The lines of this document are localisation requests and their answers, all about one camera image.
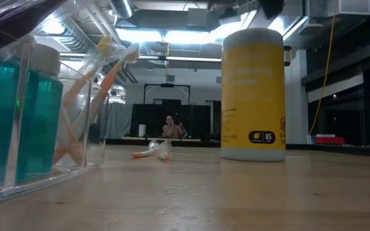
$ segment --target red object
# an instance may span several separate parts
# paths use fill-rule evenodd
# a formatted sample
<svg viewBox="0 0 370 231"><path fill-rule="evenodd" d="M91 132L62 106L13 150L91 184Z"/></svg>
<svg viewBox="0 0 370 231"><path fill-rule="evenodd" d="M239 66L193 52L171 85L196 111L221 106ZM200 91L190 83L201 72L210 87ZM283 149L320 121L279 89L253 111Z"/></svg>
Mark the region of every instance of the red object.
<svg viewBox="0 0 370 231"><path fill-rule="evenodd" d="M316 137L317 144L345 144L345 139L342 137Z"/></svg>

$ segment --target small plastic item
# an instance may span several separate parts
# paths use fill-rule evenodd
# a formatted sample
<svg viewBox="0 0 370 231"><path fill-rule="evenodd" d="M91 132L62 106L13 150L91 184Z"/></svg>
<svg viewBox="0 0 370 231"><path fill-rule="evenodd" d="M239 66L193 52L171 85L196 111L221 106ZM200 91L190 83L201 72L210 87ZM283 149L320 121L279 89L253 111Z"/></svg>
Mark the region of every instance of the small plastic item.
<svg viewBox="0 0 370 231"><path fill-rule="evenodd" d="M163 161L170 161L172 145L171 141L167 140L162 142L157 149L157 157Z"/></svg>
<svg viewBox="0 0 370 231"><path fill-rule="evenodd" d="M159 148L159 143L156 140L152 140L149 142L148 150L142 151L139 153L132 154L133 158L143 158L143 157L150 157L152 155L155 155L157 152L157 149Z"/></svg>
<svg viewBox="0 0 370 231"><path fill-rule="evenodd" d="M164 141L159 144L156 140L152 140L148 145L148 150L139 153L133 153L132 157L143 158L155 155L157 158L167 162L171 159L171 150L171 141Z"/></svg>

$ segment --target gray curtain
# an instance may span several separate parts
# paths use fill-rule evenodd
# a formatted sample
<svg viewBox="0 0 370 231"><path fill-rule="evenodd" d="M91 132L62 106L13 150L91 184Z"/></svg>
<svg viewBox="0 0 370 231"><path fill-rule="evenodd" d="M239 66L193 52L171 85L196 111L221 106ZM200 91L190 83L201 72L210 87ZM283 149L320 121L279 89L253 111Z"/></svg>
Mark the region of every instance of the gray curtain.
<svg viewBox="0 0 370 231"><path fill-rule="evenodd" d="M108 105L108 139L121 139L130 133L133 105L109 103Z"/></svg>

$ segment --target person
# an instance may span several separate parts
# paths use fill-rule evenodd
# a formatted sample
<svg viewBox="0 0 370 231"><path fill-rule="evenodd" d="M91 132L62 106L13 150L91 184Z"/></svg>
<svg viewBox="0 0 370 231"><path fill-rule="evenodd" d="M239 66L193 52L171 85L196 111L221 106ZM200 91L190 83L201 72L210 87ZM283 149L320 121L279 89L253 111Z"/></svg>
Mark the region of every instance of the person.
<svg viewBox="0 0 370 231"><path fill-rule="evenodd" d="M181 138L182 134L186 133L186 130L181 122L176 125L173 122L172 116L168 115L166 117L166 125L162 127L162 136L165 138Z"/></svg>

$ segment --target yellow canister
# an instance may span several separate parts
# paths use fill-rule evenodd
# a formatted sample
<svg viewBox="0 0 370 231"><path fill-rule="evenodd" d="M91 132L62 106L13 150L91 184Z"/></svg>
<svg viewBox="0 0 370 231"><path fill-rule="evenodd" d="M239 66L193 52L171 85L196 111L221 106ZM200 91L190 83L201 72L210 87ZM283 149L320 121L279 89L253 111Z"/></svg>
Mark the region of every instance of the yellow canister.
<svg viewBox="0 0 370 231"><path fill-rule="evenodd" d="M221 156L285 159L283 38L266 28L229 35L222 53Z"/></svg>

